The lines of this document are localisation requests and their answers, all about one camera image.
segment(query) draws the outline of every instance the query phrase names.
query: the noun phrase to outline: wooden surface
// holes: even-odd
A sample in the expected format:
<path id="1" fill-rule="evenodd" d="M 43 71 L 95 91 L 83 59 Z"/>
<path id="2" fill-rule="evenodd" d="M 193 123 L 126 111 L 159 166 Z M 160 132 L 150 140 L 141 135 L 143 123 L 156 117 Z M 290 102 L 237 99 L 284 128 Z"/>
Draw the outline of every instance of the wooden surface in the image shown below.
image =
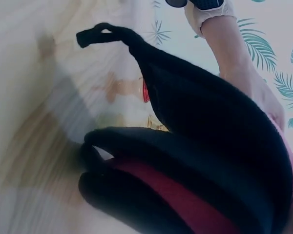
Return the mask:
<path id="1" fill-rule="evenodd" d="M 108 21 L 144 36 L 150 2 L 0 0 L 0 234 L 135 233 L 83 201 L 76 152 L 96 127 L 160 123 L 126 46 L 81 49 L 75 34 Z"/>

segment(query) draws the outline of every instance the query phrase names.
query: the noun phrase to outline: red fabric lining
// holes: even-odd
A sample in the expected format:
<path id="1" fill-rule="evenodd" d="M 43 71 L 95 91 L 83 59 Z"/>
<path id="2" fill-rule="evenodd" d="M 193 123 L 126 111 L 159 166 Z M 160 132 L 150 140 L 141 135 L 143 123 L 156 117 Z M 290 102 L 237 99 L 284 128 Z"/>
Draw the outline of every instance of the red fabric lining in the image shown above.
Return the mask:
<path id="1" fill-rule="evenodd" d="M 112 166 L 139 178 L 156 191 L 196 234 L 240 234 L 215 208 L 150 165 L 133 159 L 113 159 Z"/>

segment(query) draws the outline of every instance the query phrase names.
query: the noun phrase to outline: wallpaper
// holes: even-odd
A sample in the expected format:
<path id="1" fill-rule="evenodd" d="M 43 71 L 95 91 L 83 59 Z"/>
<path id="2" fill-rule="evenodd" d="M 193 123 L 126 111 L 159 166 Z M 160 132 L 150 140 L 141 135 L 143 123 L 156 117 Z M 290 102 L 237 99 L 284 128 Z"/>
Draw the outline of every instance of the wallpaper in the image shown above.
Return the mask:
<path id="1" fill-rule="evenodd" d="M 286 111 L 286 136 L 293 148 L 293 0 L 233 0 L 238 25 L 254 66 Z M 153 0 L 156 20 L 151 34 L 171 54 L 218 74 L 206 41 L 192 31 L 183 9 Z"/>

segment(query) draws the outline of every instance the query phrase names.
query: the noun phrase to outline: black padded strap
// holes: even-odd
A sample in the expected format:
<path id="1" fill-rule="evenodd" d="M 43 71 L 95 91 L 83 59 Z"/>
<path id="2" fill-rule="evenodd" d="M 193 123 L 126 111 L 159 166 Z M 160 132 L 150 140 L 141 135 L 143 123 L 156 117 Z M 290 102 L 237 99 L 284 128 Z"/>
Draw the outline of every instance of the black padded strap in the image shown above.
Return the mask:
<path id="1" fill-rule="evenodd" d="M 136 177 L 116 169 L 99 176 L 84 173 L 79 191 L 93 207 L 144 234 L 193 234 L 156 192 Z"/>
<path id="2" fill-rule="evenodd" d="M 183 184 L 244 234 L 270 234 L 274 208 L 258 181 L 239 163 L 169 132 L 149 128 L 105 128 L 85 136 L 85 144 L 116 158 L 131 156 Z"/>

